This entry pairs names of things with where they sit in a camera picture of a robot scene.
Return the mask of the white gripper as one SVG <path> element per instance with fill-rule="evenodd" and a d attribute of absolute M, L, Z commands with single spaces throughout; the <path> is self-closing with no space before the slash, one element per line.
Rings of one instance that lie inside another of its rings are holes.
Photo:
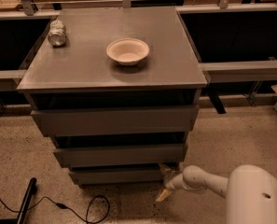
<path fill-rule="evenodd" d="M 164 175 L 164 187 L 166 189 L 161 189 L 156 198 L 156 202 L 163 202 L 167 197 L 169 197 L 172 192 L 171 190 L 184 189 L 185 182 L 183 180 L 183 174 L 181 172 L 174 171 L 172 168 L 166 164 L 159 164 L 160 172 Z"/>

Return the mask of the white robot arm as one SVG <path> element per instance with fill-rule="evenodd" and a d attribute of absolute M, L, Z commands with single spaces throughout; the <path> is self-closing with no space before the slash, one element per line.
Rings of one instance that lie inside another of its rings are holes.
<path fill-rule="evenodd" d="M 277 224 L 277 179 L 254 165 L 234 169 L 228 178 L 190 165 L 182 171 L 161 164 L 163 188 L 156 198 L 165 200 L 173 190 L 209 189 L 226 200 L 226 224 Z"/>

